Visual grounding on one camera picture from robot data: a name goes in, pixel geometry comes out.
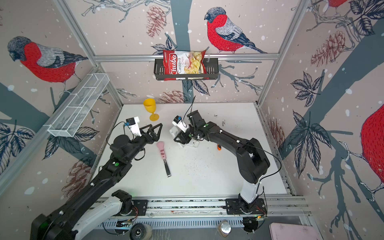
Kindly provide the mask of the white remote control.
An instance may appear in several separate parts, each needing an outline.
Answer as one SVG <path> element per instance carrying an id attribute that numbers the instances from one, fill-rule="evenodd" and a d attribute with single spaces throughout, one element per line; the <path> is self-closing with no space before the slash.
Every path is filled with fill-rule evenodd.
<path id="1" fill-rule="evenodd" d="M 197 148 L 200 144 L 199 140 L 191 139 L 187 144 L 184 144 L 185 147 Z"/>

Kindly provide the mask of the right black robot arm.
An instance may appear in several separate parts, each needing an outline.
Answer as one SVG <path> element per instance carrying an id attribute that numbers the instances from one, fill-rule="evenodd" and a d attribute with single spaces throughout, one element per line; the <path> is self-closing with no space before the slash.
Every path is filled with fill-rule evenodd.
<path id="1" fill-rule="evenodd" d="M 180 145 L 187 145 L 191 140 L 208 141 L 228 150 L 237 158 L 239 173 L 244 179 L 242 190 L 234 207 L 227 207 L 236 212 L 247 215 L 255 210 L 261 211 L 258 206 L 258 190 L 261 181 L 267 177 L 270 161 L 266 156 L 260 142 L 252 138 L 250 140 L 239 138 L 213 122 L 206 122 L 198 111 L 187 115 L 190 124 L 185 123 L 182 117 L 176 116 L 172 124 L 176 129 L 174 141 Z"/>

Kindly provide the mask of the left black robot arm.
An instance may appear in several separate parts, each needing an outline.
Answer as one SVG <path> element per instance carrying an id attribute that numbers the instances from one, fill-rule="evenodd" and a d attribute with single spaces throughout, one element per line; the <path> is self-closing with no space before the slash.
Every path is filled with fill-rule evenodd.
<path id="1" fill-rule="evenodd" d="M 67 203 L 50 215 L 36 217 L 31 226 L 32 240 L 81 240 L 109 217 L 132 209 L 132 197 L 118 190 L 101 206 L 90 207 L 110 188 L 117 184 L 132 167 L 132 160 L 147 144 L 160 139 L 162 124 L 147 125 L 139 129 L 139 135 L 130 139 L 120 135 L 114 139 L 112 154 L 95 178 Z"/>

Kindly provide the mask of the yellow plastic goblet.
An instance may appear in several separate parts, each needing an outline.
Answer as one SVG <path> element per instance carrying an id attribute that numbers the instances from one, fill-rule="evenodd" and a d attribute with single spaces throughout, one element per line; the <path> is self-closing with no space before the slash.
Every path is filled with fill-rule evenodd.
<path id="1" fill-rule="evenodd" d="M 143 105 L 146 111 L 151 114 L 150 120 L 153 122 L 157 121 L 159 119 L 159 115 L 155 113 L 157 109 L 156 101 L 154 99 L 149 98 L 143 102 Z"/>

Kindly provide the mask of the red cassava chips bag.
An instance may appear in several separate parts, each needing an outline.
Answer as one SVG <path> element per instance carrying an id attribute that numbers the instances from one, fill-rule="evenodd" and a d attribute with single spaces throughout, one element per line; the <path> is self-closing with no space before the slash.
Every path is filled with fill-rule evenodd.
<path id="1" fill-rule="evenodd" d="M 187 52 L 163 50 L 165 75 L 206 74 L 203 63 L 206 51 Z"/>

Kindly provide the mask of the silver topped jar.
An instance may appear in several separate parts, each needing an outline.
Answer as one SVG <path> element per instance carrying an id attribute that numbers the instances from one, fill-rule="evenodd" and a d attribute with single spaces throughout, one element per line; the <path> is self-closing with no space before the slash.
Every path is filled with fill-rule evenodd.
<path id="1" fill-rule="evenodd" d="M 220 221 L 217 226 L 218 233 L 223 237 L 226 238 L 230 235 L 232 231 L 232 226 L 227 220 Z"/>

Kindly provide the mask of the black wall basket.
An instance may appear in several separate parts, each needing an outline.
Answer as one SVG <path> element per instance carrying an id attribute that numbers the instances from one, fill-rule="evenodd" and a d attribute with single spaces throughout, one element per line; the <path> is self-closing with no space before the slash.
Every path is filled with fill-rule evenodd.
<path id="1" fill-rule="evenodd" d="M 216 80 L 219 76 L 219 60 L 217 58 L 204 58 L 205 74 L 166 75 L 163 59 L 155 59 L 154 76 L 158 81 L 171 80 Z"/>

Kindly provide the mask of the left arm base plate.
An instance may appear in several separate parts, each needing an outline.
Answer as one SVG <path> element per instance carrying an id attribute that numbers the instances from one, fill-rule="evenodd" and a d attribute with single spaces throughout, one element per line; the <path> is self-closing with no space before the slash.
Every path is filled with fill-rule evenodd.
<path id="1" fill-rule="evenodd" d="M 145 216 L 148 200 L 128 200 L 123 202 L 118 216 Z"/>

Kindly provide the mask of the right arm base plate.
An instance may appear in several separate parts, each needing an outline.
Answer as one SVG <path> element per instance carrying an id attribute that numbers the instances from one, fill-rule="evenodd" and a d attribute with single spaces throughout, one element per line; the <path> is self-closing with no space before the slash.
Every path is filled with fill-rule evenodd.
<path id="1" fill-rule="evenodd" d="M 261 215 L 267 214 L 264 199 L 256 198 L 252 203 L 247 203 L 241 197 L 237 199 L 226 199 L 223 207 L 228 215 Z"/>

